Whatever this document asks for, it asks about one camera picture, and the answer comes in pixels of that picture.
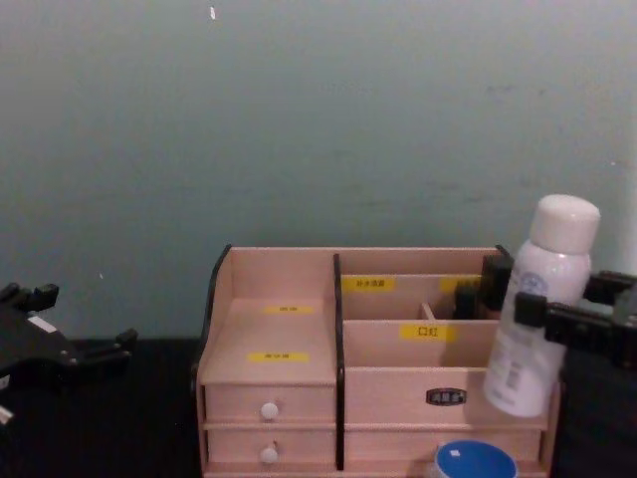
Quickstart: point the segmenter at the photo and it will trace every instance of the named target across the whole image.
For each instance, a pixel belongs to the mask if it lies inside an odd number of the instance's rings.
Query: drawer knob
[[[279,414],[279,408],[275,403],[269,401],[268,403],[264,403],[261,407],[261,416],[266,420],[274,420]]]
[[[266,465],[271,465],[279,461],[279,452],[275,445],[270,445],[261,450],[261,462]]]

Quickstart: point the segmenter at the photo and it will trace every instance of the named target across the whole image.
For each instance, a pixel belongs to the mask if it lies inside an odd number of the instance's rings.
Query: blue jar lid
[[[516,478],[516,462],[500,448],[474,440],[447,443],[436,453],[436,466],[449,478]]]

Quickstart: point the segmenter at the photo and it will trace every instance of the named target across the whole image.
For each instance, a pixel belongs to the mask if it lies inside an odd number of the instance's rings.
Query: black table
[[[188,372],[195,341],[140,341],[126,376],[68,395],[1,396],[0,478],[200,477]],[[637,474],[637,377],[571,354],[557,476]]]

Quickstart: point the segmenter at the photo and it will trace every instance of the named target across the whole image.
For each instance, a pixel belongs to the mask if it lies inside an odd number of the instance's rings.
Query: yellow label
[[[440,279],[440,292],[454,292],[459,284],[480,285],[480,275],[450,276]]]
[[[400,326],[400,338],[405,341],[453,342],[456,329],[452,326],[404,325]]]
[[[315,310],[310,306],[268,306],[266,314],[311,314]]]
[[[248,361],[310,361],[310,354],[301,352],[257,352],[248,354]]]
[[[343,277],[340,283],[343,292],[388,292],[395,285],[396,279],[387,276]]]

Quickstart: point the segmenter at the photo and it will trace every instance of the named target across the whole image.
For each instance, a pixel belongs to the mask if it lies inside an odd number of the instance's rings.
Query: spray can
[[[599,219],[597,207],[575,196],[554,194],[537,204],[530,239],[516,256],[484,383],[489,402],[506,413],[545,412],[565,353],[544,339],[544,330],[515,323],[516,294],[575,305],[590,276]]]

